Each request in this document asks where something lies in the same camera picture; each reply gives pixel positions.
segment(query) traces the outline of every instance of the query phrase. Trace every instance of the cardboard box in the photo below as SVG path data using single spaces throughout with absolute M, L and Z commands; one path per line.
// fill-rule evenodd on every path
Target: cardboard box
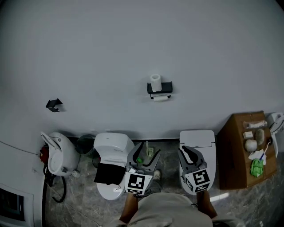
M 244 122 L 265 120 L 263 111 L 233 114 L 217 136 L 216 152 L 219 161 L 220 189 L 242 189 L 258 184 L 276 173 L 276 157 L 273 145 L 266 152 L 264 172 L 258 178 L 250 174 L 252 160 L 245 150 L 243 133 L 252 131 L 255 138 L 257 129 L 245 129 Z M 271 137 L 268 127 L 264 130 L 264 143 L 257 150 L 265 149 Z

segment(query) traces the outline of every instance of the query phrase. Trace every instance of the white toilet paper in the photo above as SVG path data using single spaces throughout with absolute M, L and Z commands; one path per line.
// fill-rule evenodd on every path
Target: white toilet paper
M 162 102 L 168 99 L 167 95 L 154 96 L 154 102 Z
M 162 90 L 162 82 L 161 76 L 158 74 L 154 74 L 150 76 L 151 86 L 153 92 L 161 91 Z

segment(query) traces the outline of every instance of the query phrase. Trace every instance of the toilet paper holder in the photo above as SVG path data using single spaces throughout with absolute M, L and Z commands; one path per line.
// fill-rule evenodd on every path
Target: toilet paper holder
M 150 83 L 147 83 L 147 92 L 150 95 L 151 99 L 154 99 L 154 97 L 152 96 L 153 94 L 169 94 L 173 92 L 173 83 L 172 82 L 162 82 L 162 90 L 157 91 L 157 92 L 153 92 L 152 90 L 152 86 Z

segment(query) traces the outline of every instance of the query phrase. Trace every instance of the green glove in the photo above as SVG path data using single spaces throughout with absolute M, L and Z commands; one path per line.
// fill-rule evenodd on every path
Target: green glove
M 253 175 L 255 178 L 259 177 L 263 173 L 263 160 L 261 160 L 260 162 L 258 161 L 258 158 L 254 159 L 250 168 L 250 174 Z

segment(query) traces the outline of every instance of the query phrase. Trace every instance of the green object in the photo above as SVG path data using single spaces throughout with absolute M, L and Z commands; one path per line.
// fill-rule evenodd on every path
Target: green object
M 143 163 L 143 160 L 142 160 L 141 158 L 139 158 L 139 157 L 136 159 L 136 161 L 137 161 L 138 163 Z
M 254 159 L 250 168 L 250 174 L 253 175 L 255 178 L 259 177 L 263 173 L 263 160 L 261 160 L 260 162 L 258 161 L 258 158 Z

